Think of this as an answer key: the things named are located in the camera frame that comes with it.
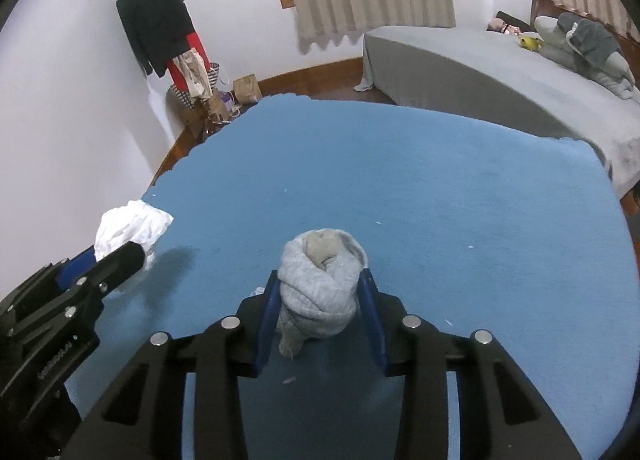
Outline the blue table cloth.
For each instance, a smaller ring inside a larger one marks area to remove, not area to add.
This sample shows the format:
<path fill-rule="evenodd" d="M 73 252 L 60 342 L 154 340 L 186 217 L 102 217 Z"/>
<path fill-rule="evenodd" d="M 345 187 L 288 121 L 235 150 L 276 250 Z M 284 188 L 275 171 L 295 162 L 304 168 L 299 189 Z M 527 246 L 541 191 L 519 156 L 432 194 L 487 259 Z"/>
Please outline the blue table cloth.
<path fill-rule="evenodd" d="M 639 281 L 620 201 L 591 147 L 460 116 L 266 98 L 145 194 L 174 220 L 152 269 L 105 301 L 68 382 L 88 411 L 143 342 L 233 313 L 284 245 L 339 228 L 378 287 L 442 331 L 489 330 L 595 459 L 623 426 Z"/>

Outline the pink white cloth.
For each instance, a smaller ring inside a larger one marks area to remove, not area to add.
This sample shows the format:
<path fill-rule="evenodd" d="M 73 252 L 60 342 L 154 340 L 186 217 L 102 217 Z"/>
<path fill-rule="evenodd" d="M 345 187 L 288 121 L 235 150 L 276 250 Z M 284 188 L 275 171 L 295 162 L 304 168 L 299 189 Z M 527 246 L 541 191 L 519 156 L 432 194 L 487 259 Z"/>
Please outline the pink white cloth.
<path fill-rule="evenodd" d="M 143 200 L 129 200 L 125 206 L 102 214 L 94 239 L 94 257 L 100 261 L 125 243 L 136 243 L 144 251 L 143 269 L 148 271 L 155 261 L 155 247 L 173 221 L 171 214 Z"/>

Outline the yellow plush toy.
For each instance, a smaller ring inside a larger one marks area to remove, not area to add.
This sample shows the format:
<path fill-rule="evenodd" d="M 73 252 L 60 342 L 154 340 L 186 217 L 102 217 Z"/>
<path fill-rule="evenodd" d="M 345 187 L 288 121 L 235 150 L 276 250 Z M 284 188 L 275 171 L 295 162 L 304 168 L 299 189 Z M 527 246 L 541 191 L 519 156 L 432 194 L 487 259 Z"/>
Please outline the yellow plush toy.
<path fill-rule="evenodd" d="M 518 36 L 518 44 L 523 49 L 538 52 L 544 46 L 544 41 L 534 36 L 520 35 Z"/>

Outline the pink doll toy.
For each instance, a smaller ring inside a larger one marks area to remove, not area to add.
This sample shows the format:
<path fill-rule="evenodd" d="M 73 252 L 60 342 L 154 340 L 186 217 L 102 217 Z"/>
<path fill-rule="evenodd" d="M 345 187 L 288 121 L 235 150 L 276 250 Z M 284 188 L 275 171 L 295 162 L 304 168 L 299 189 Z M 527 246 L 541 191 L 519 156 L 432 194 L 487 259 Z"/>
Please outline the pink doll toy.
<path fill-rule="evenodd" d="M 499 34 L 506 35 L 521 35 L 521 29 L 518 26 L 514 26 L 503 20 L 502 18 L 495 17 L 487 25 L 487 30 L 492 32 L 499 32 Z"/>

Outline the brown paper bag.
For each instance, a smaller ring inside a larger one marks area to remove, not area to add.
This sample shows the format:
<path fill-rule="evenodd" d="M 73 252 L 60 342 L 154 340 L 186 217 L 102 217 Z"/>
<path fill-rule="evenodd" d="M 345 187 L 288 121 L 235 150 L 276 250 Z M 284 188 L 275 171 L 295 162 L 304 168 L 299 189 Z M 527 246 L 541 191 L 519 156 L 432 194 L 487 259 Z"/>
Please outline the brown paper bag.
<path fill-rule="evenodd" d="M 262 90 L 254 74 L 235 79 L 233 94 L 240 105 L 254 105 L 262 99 Z"/>

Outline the dark grey clothing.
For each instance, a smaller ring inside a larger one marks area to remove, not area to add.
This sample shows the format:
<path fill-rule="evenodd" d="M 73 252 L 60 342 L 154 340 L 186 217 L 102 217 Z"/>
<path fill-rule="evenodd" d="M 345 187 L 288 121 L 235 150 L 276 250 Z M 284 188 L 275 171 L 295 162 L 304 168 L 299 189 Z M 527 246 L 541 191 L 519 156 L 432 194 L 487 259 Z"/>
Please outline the dark grey clothing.
<path fill-rule="evenodd" d="M 602 67 L 608 57 L 622 52 L 620 43 L 598 22 L 562 13 L 556 24 L 565 35 L 567 44 L 592 67 Z"/>

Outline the wooden headboard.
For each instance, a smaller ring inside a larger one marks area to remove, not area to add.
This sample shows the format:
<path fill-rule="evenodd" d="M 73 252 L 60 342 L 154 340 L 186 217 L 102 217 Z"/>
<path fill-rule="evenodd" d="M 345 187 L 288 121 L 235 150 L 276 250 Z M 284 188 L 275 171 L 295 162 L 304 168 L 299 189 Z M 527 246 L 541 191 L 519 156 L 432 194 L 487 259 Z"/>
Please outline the wooden headboard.
<path fill-rule="evenodd" d="M 609 32 L 611 32 L 618 43 L 620 43 L 620 48 L 622 49 L 623 55 L 626 57 L 629 65 L 633 69 L 636 69 L 639 66 L 639 41 L 632 35 L 629 35 L 626 31 L 623 31 L 620 34 L 613 25 L 608 24 L 604 20 L 599 20 L 597 17 L 594 17 L 589 13 L 569 8 L 568 6 L 562 5 L 561 3 L 553 0 L 532 0 L 532 6 L 530 7 L 530 22 L 533 23 L 534 19 L 538 16 L 558 17 L 562 13 L 572 13 L 586 18 L 587 20 L 593 20 L 594 22 L 602 24 Z"/>

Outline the beige tote bag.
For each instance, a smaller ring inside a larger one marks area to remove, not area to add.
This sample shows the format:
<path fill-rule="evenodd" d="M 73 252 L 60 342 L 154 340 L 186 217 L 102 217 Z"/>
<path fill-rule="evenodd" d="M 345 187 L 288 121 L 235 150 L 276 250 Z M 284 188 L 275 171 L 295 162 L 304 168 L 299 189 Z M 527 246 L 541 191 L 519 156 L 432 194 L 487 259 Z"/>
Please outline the beige tote bag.
<path fill-rule="evenodd" d="M 186 83 L 186 90 L 191 98 L 201 98 L 208 100 L 212 97 L 212 87 L 210 86 L 208 67 L 198 53 L 198 50 L 192 48 L 179 56 L 175 57 L 172 62 L 176 65 L 183 80 Z"/>

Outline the wooden coat rack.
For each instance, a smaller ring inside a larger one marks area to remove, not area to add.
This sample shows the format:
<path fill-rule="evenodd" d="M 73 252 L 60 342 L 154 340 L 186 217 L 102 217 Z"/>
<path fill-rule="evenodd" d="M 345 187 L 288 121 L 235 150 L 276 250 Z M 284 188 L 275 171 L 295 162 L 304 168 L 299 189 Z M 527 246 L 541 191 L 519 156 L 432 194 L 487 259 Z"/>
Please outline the wooden coat rack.
<path fill-rule="evenodd" d="M 194 139 L 204 142 L 228 125 L 228 110 L 217 104 L 220 66 L 208 57 L 186 0 L 116 0 L 116 9 L 145 75 L 171 78 L 169 94 Z"/>

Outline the bed with grey sheet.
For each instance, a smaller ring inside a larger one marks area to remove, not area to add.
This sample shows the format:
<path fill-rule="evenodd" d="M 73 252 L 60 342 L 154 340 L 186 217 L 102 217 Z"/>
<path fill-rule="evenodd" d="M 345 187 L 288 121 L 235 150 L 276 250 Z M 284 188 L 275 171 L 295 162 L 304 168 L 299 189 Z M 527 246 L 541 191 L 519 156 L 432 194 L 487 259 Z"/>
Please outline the bed with grey sheet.
<path fill-rule="evenodd" d="M 617 196 L 639 182 L 639 104 L 521 48 L 465 28 L 385 26 L 363 37 L 359 90 L 529 134 L 571 137 L 600 158 Z"/>

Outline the grey sock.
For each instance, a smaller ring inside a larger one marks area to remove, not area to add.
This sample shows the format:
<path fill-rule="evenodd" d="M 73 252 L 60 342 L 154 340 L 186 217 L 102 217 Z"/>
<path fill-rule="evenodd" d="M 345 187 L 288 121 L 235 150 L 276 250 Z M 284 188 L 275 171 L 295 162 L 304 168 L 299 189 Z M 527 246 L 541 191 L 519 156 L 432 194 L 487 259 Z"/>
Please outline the grey sock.
<path fill-rule="evenodd" d="M 341 333 L 359 309 L 360 273 L 369 267 L 358 241 L 341 229 L 313 229 L 288 241 L 278 269 L 279 352 L 294 358 L 309 340 Z"/>

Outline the checkered bag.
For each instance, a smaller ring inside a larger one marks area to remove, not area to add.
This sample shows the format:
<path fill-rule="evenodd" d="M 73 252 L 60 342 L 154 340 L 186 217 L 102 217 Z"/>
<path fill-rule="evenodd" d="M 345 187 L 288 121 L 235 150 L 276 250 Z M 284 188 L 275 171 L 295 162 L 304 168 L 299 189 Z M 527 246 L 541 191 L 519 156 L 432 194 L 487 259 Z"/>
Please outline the checkered bag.
<path fill-rule="evenodd" d="M 198 100 L 213 96 L 219 75 L 217 63 L 186 67 L 170 63 L 168 70 L 172 79 L 170 92 L 184 107 L 194 109 Z"/>

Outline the red garment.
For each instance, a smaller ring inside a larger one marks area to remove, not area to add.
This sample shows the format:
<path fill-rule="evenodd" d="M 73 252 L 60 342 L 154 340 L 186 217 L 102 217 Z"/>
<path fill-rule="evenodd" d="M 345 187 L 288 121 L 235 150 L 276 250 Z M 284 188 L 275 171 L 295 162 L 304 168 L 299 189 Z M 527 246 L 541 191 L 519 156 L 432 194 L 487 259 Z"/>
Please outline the red garment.
<path fill-rule="evenodd" d="M 196 32 L 187 35 L 186 41 L 189 49 L 168 62 L 167 69 L 178 92 L 186 93 L 190 98 L 208 100 L 213 95 L 209 81 L 212 64 Z"/>

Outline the black coat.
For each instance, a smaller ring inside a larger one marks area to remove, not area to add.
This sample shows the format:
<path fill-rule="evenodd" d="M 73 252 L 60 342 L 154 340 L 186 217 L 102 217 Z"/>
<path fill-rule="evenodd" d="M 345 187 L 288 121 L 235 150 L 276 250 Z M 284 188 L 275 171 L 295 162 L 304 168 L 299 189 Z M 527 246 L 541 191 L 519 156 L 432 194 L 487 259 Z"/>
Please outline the black coat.
<path fill-rule="evenodd" d="M 116 0 L 116 9 L 146 76 L 163 77 L 167 63 L 189 49 L 194 27 L 182 0 Z"/>

